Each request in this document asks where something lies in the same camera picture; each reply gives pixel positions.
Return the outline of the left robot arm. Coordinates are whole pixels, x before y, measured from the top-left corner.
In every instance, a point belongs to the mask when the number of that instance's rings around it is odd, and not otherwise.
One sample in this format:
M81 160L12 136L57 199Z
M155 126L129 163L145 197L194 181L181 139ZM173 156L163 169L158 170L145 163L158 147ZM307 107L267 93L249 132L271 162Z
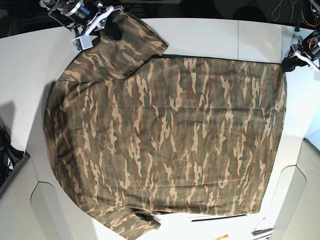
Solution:
M297 33L302 27L310 27L312 32L303 37ZM315 61L320 59L320 2L318 0L301 0L299 14L295 23L293 42L286 57L281 62L283 72L292 72L296 67L308 66L315 71L320 67Z

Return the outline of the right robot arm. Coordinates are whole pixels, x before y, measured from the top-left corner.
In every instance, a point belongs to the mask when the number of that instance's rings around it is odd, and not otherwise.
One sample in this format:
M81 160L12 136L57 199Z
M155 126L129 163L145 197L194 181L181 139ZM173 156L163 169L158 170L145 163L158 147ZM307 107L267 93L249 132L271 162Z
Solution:
M40 6L48 10L48 16L76 37L105 32L110 39L119 41L122 31L116 23L115 12L122 6L113 6L106 0L41 0Z

